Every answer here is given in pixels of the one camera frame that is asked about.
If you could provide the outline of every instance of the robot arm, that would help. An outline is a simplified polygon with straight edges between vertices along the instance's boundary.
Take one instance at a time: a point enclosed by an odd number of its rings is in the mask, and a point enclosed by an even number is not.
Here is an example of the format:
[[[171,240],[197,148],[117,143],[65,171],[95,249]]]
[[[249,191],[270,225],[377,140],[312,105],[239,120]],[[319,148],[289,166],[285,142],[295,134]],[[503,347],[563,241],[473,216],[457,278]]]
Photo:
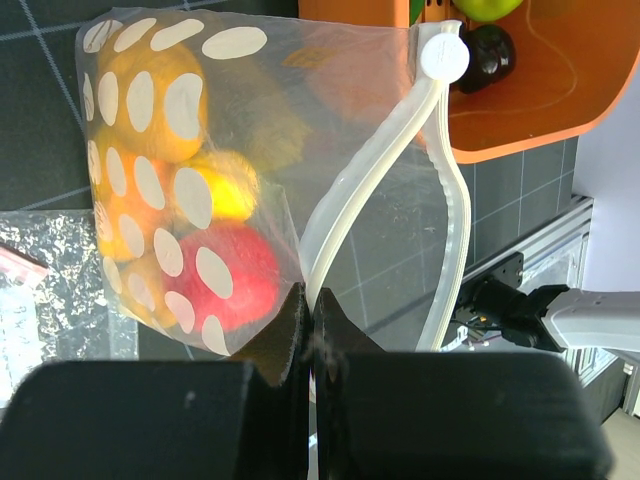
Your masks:
[[[529,295],[495,279],[471,299],[506,340],[548,351],[600,347],[640,352],[640,292],[586,292],[544,286]]]
[[[640,352],[640,292],[569,290],[549,304],[541,320],[561,348]]]

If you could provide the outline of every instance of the round white cap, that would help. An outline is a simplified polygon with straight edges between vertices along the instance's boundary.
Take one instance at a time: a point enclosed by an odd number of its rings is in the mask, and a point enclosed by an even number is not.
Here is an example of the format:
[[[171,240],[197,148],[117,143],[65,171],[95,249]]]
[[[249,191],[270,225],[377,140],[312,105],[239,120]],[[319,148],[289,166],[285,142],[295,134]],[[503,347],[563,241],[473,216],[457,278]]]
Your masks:
[[[420,67],[434,80],[453,83],[469,67],[469,49],[457,34],[439,33],[422,49]]]

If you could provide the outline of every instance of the dark gray floor tile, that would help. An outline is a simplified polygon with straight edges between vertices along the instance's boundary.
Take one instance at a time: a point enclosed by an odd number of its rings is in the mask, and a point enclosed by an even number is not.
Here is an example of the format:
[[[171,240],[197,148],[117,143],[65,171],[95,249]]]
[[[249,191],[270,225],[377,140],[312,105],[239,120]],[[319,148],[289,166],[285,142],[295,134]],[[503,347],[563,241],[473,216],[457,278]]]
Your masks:
[[[219,12],[237,12],[250,15],[271,15],[277,17],[297,17],[297,0],[229,0],[213,6],[198,7]]]
[[[81,111],[75,60],[76,31],[77,29],[48,33],[43,38],[60,71],[62,81],[73,98],[73,103],[78,111]]]
[[[520,197],[522,154],[514,153],[476,165],[476,215],[478,219]]]
[[[35,38],[0,42],[0,210],[88,185],[82,132]]]
[[[420,259],[416,258],[362,285],[369,328],[390,321],[390,317],[424,297],[422,274]],[[425,308],[418,310],[426,314]]]
[[[417,187],[378,190],[360,212],[351,231],[363,282],[420,252],[423,208],[409,200],[416,195]]]
[[[560,179],[560,198],[558,201],[558,213],[564,212],[571,205],[573,191],[573,173],[563,175]]]
[[[442,226],[432,235],[432,232],[425,232],[424,236],[432,237],[432,241],[423,241],[424,249],[415,259],[422,267],[424,293],[434,292],[438,287],[446,249],[446,232],[446,226]]]
[[[38,27],[51,27],[86,22],[107,13],[114,7],[163,8],[180,5],[182,0],[27,0]]]
[[[202,350],[200,348],[189,347],[189,349],[191,350],[193,359],[197,362],[216,362],[225,358],[222,355],[217,355],[213,352]]]
[[[31,30],[27,16],[18,0],[4,0],[0,15],[0,36]]]
[[[155,330],[138,326],[138,354],[140,360],[189,360],[184,345]]]
[[[560,178],[564,142],[550,143],[524,152],[523,192],[532,192]]]
[[[367,321],[364,316],[364,305],[362,304],[360,287],[354,288],[350,292],[343,293],[342,295],[336,295],[336,298],[347,318],[359,329],[364,330],[367,327]]]
[[[417,305],[394,318],[393,322],[380,324],[368,335],[387,351],[413,352],[424,329],[427,314],[425,304]]]
[[[83,210],[93,208],[91,190],[83,188],[52,200],[43,200],[27,205],[29,210]]]
[[[474,208],[474,194],[475,194],[475,165],[458,165],[460,167],[460,171],[462,172],[462,176],[464,177],[464,181],[467,184],[467,188],[469,189],[469,197],[471,198],[471,214],[475,213]],[[472,216],[472,222],[475,222],[475,217]]]
[[[465,268],[469,268],[476,263],[476,227],[475,225],[471,225],[471,235],[469,236],[469,252],[467,253],[467,261],[465,263]]]
[[[525,235],[555,217],[560,195],[560,180],[522,199],[520,234]]]
[[[518,238],[519,214],[516,202],[476,223],[476,262],[495,255]]]
[[[579,137],[568,138],[565,140],[564,146],[564,163],[562,164],[562,173],[572,171],[576,168],[576,154],[578,153]]]
[[[344,239],[335,260],[331,264],[324,286],[338,296],[358,285],[355,257],[353,255],[351,234]]]

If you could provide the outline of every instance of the white wall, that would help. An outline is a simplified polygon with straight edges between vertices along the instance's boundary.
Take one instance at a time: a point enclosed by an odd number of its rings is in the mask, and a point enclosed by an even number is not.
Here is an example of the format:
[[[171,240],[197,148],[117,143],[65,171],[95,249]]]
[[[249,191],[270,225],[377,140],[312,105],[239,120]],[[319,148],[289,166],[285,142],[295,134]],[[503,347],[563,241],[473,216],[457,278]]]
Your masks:
[[[584,288],[640,291],[638,72],[615,110],[580,137],[573,189],[595,199]]]

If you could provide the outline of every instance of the translucent bag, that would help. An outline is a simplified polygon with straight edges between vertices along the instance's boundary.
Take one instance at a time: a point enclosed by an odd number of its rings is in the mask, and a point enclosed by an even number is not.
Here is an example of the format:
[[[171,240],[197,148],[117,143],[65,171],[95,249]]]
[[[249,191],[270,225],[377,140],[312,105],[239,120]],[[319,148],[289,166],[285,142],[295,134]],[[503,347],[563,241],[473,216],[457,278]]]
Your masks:
[[[384,323],[367,316],[363,289],[414,248],[420,281],[390,282],[415,297],[417,320],[396,325],[406,340],[376,341],[437,346],[470,229],[446,121],[449,83],[468,62],[458,29],[148,9],[83,27],[78,78],[111,301],[229,355],[297,281],[311,308],[327,286],[354,322]],[[348,306],[353,292],[362,312]]]
[[[138,357],[103,292],[90,210],[0,212],[0,408],[42,363]]]

